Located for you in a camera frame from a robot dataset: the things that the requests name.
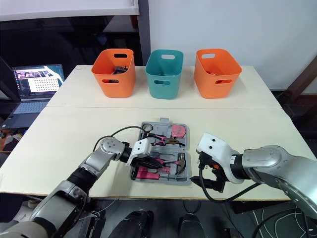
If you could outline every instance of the screwdriver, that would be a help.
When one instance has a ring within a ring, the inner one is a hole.
[[[174,156],[174,153],[160,153],[158,151],[151,151],[151,156],[159,157],[160,155],[171,155],[171,156]]]
[[[164,179],[175,179],[175,180],[186,180],[186,177],[180,177],[180,176],[162,176],[160,174],[153,174],[153,173],[148,173],[144,171],[138,171],[137,179],[154,179],[154,180],[159,180],[159,178],[164,178]]]

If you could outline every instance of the hammer head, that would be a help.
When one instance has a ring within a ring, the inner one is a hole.
[[[185,153],[178,153],[176,174],[179,175],[181,172],[184,171],[185,168],[186,168]]]

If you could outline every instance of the tool kit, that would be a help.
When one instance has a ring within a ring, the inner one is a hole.
[[[191,182],[190,154],[186,152],[189,147],[188,126],[170,123],[168,118],[161,118],[160,122],[145,121],[141,127],[147,132],[147,138],[152,145],[150,156],[162,164],[162,167],[131,167],[131,179],[139,182],[188,185]],[[139,140],[142,138],[144,132],[141,131]]]

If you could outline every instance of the basket handle hole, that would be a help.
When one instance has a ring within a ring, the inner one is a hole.
[[[160,85],[170,85],[170,82],[165,80],[154,80],[154,83]]]
[[[164,60],[173,60],[173,59],[175,59],[174,55],[162,55],[161,57]]]
[[[231,83],[231,79],[217,80],[216,84]]]
[[[119,83],[119,80],[117,79],[103,79],[103,83]]]
[[[114,54],[113,57],[115,58],[128,58],[127,54]]]
[[[211,54],[203,54],[202,55],[202,58],[203,59],[211,59],[211,58],[214,58],[216,55],[211,53]]]

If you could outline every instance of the orange basket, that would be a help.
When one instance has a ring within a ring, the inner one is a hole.
[[[241,72],[240,65],[224,49],[196,52],[194,79],[204,98],[227,96]]]
[[[127,67],[121,74],[113,74],[114,67]],[[100,53],[91,72],[102,91],[110,98],[130,97],[135,83],[133,51],[129,49],[107,49]]]

